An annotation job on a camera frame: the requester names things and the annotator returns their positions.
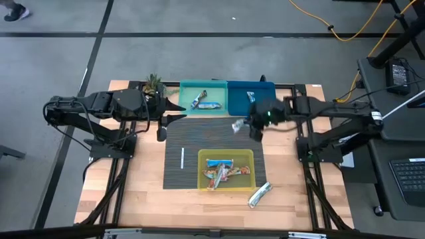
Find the black mat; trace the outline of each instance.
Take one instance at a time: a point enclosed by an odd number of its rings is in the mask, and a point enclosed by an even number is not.
[[[261,143],[250,139],[249,128],[233,134],[237,118],[180,119],[167,128],[164,189],[196,189],[198,151],[201,149],[251,149],[254,152],[256,186],[267,182]],[[185,148],[181,169],[181,148]]]

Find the blue tray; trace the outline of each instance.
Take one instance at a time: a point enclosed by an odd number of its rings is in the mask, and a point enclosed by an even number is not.
[[[250,100],[247,92],[253,92],[257,102],[276,99],[276,90],[273,82],[227,82],[228,113],[231,116],[248,116]]]
[[[218,102],[221,109],[199,110],[191,109],[193,100],[203,90],[206,98],[201,102]],[[182,80],[180,82],[179,106],[186,108],[184,114],[227,115],[227,81],[225,80]]]

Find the wooden table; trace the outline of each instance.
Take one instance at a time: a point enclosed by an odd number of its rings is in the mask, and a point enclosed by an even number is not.
[[[128,88],[129,81],[112,80],[109,90]],[[307,95],[324,100],[320,85],[306,85]],[[290,90],[276,90],[282,99],[291,96]],[[179,95],[169,99],[177,104]],[[113,119],[101,124],[119,128]],[[281,123],[280,129],[295,124]],[[145,127],[137,124],[136,131]],[[331,128],[328,118],[313,120],[315,131]],[[134,158],[129,163],[125,193],[120,214],[120,226],[168,228],[221,228],[311,230],[305,179],[296,153],[297,131],[287,133],[265,131],[262,140],[267,180],[274,186],[257,207],[247,201],[252,192],[201,192],[197,189],[163,189],[165,142],[156,140],[156,123],[147,133],[138,135]],[[112,159],[101,159],[87,171],[75,222],[84,220],[104,196]],[[353,227],[343,177],[331,163],[322,163],[321,172],[328,201],[346,224]],[[323,219],[316,199],[319,225]],[[115,198],[111,200],[107,222],[112,221]]]

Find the teal tray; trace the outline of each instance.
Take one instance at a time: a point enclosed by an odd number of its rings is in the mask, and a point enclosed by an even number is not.
[[[193,100],[203,90],[207,91],[206,98],[201,102],[218,102],[221,109],[199,110],[191,109]],[[179,106],[186,108],[184,114],[228,115],[227,112],[227,81],[225,80],[182,80],[180,82]]]

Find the candy bar wrapper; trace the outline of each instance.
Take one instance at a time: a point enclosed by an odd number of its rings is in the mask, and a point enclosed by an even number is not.
[[[233,167],[233,159],[207,159],[207,167],[217,167],[219,163],[224,163],[227,167]]]
[[[253,92],[247,92],[248,98],[250,99],[251,103],[255,102],[254,93]]]
[[[209,179],[215,179],[215,177],[217,177],[217,170],[216,169],[214,169],[214,170],[203,170],[202,172]],[[226,174],[227,173],[224,173],[221,176],[221,181],[227,181],[228,178],[227,178]]]
[[[267,182],[266,184],[264,184],[262,187],[260,187],[260,189],[258,189],[258,191],[256,191],[254,193],[254,195],[252,195],[252,197],[250,198],[250,200],[248,200],[248,206],[250,208],[254,208],[258,202],[260,201],[260,199],[270,190],[272,190],[272,185]]]
[[[218,167],[217,167],[218,172],[217,172],[216,176],[214,177],[214,179],[210,180],[210,183],[208,184],[208,187],[207,187],[208,190],[213,191],[218,187],[218,184],[221,181],[221,177],[223,175],[225,175],[224,174],[224,168],[225,168],[224,164],[221,163],[220,165],[218,165]]]
[[[217,102],[205,102],[205,103],[198,103],[198,109],[200,110],[213,110],[213,109],[220,109],[221,104]]]
[[[227,171],[226,176],[229,177],[229,176],[232,176],[232,175],[248,175],[250,173],[251,173],[251,171],[250,171],[250,168],[248,166],[241,167],[241,168],[234,167],[233,169],[229,169]]]
[[[245,119],[238,119],[234,123],[232,123],[233,133],[238,133],[240,128],[245,125]]]
[[[206,96],[207,96],[207,91],[206,90],[204,90],[201,93],[199,93],[199,95],[193,100],[193,102],[191,104],[192,110],[195,109],[198,106],[200,100],[202,98],[205,98]]]

